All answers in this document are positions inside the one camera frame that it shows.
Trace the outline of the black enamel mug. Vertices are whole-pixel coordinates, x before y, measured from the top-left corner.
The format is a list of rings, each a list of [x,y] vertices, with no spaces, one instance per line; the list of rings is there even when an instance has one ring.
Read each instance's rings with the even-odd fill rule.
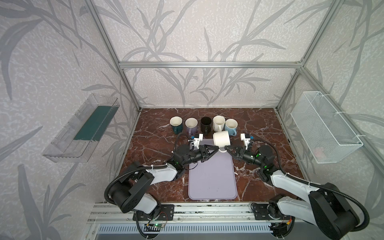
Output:
[[[201,132],[203,135],[208,135],[212,130],[212,119],[209,117],[201,118]]]

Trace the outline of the cream round mug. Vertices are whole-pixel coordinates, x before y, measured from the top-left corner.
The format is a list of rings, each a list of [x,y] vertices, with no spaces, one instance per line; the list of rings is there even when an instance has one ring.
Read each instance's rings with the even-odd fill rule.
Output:
[[[213,134],[213,140],[215,146],[219,147],[219,151],[221,153],[226,153],[227,150],[225,149],[225,146],[230,146],[231,141],[230,141],[230,136],[228,131],[221,131],[221,132],[216,132]]]

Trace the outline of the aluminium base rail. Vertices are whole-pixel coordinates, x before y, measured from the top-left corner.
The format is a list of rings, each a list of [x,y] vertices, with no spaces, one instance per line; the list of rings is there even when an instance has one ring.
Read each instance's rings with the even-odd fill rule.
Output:
[[[251,202],[183,202],[172,203],[175,207],[167,216],[161,215],[164,223],[251,223],[288,221],[289,217],[274,220],[269,215],[256,219],[251,210]],[[123,214],[111,204],[95,204],[87,224],[134,223],[134,212]]]

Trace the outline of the light blue mug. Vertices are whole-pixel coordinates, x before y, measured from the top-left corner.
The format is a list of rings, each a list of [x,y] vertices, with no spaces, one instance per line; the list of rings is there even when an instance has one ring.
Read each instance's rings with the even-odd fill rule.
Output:
[[[225,123],[225,130],[228,131],[229,136],[237,135],[238,122],[234,119],[228,119]]]

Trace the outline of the dark green mug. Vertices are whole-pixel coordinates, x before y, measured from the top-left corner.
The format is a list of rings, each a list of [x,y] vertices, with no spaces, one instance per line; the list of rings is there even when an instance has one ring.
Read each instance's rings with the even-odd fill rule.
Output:
[[[181,117],[172,117],[170,119],[170,125],[175,135],[178,135],[183,131],[183,119]]]

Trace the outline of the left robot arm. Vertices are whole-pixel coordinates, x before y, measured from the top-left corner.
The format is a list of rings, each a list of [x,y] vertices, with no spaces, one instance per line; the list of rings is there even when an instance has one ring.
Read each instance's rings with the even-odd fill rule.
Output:
[[[104,191],[105,201],[118,206],[122,213],[143,212],[151,218],[161,212],[162,204],[148,194],[150,186],[178,180],[190,164],[203,163],[219,152],[214,145],[200,145],[198,138],[181,133],[177,135],[170,159],[163,165],[145,166],[133,162],[121,175],[112,180]]]

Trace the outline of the aluminium cage frame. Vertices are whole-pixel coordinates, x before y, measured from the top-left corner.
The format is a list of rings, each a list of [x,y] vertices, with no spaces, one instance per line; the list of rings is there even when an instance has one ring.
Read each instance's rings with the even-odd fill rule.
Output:
[[[112,47],[110,38],[108,37],[107,31],[103,26],[99,11],[97,10],[96,5],[93,1],[85,1],[85,8],[90,13],[93,22],[96,24],[97,30],[101,35],[102,40],[104,41],[105,46],[107,47],[108,53],[112,58],[113,66],[117,69],[118,74],[126,83],[129,93],[134,98],[134,102],[137,108],[141,109],[138,100],[133,93],[132,87],[128,83],[126,76],[123,73],[123,69],[128,68],[149,68],[149,69],[172,69],[172,68],[214,68],[214,69],[295,69],[295,73],[291,78],[291,81],[287,88],[285,89],[282,98],[278,102],[277,109],[282,105],[282,102],[287,98],[288,93],[291,91],[295,85],[299,76],[306,78],[307,82],[311,85],[312,88],[321,92],[327,100],[330,101],[331,105],[335,107],[338,111],[342,111],[341,106],[335,101],[329,91],[327,91],[321,84],[318,82],[314,75],[306,68],[309,59],[313,55],[316,47],[320,44],[322,38],[324,37],[327,29],[331,26],[335,17],[339,13],[342,5],[345,4],[345,1],[331,1],[329,9],[325,15],[325,18],[322,20],[318,30],[316,31],[309,47],[307,48],[304,56],[300,61],[296,62],[120,62],[117,58],[117,55]]]

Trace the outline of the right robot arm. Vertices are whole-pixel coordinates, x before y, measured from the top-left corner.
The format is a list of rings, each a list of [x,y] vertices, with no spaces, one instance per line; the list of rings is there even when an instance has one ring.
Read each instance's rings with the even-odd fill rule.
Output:
[[[236,160],[257,165],[264,183],[298,197],[276,198],[283,215],[317,226],[331,240],[340,240],[347,233],[362,231],[369,225],[369,212],[359,201],[331,183],[315,184],[285,172],[276,147],[267,141],[263,143],[256,152],[251,151],[251,144],[225,146],[225,150]]]

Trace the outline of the lavender mug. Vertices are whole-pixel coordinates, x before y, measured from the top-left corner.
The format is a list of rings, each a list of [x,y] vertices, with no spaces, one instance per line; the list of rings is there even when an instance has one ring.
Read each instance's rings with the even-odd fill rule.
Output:
[[[198,131],[198,120],[195,118],[188,118],[185,121],[185,125],[187,128],[187,134],[189,136],[194,136]]]

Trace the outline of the clear acrylic wall shelf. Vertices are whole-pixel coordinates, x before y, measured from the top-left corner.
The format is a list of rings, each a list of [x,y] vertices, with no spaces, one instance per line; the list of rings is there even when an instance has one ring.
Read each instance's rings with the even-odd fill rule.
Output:
[[[117,97],[90,94],[42,155],[55,163],[86,163],[120,107]]]

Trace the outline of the white faceted mug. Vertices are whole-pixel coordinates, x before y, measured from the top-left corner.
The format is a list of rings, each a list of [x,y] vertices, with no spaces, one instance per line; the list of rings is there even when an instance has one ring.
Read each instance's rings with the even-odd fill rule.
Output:
[[[222,132],[225,129],[226,119],[223,116],[215,116],[213,118],[214,132]]]

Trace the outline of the lavender plastic tray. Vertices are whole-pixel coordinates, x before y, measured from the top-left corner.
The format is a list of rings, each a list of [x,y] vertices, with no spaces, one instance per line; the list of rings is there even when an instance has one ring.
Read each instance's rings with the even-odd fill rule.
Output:
[[[233,200],[238,196],[230,154],[217,152],[203,163],[190,164],[188,169],[191,200]]]

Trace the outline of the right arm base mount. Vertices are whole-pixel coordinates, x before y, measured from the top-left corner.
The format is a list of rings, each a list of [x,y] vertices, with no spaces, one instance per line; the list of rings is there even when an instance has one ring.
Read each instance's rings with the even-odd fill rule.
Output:
[[[283,215],[276,204],[251,203],[251,211],[254,214],[255,220],[276,220],[284,222],[291,219],[291,216]]]

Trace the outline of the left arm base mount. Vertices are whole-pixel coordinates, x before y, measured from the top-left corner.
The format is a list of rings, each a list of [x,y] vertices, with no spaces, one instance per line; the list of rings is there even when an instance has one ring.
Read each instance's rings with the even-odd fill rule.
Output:
[[[139,218],[139,221],[172,221],[175,213],[175,205],[164,204],[160,207],[157,206],[153,212],[146,214],[142,211],[137,211],[134,213],[133,221],[136,221]]]

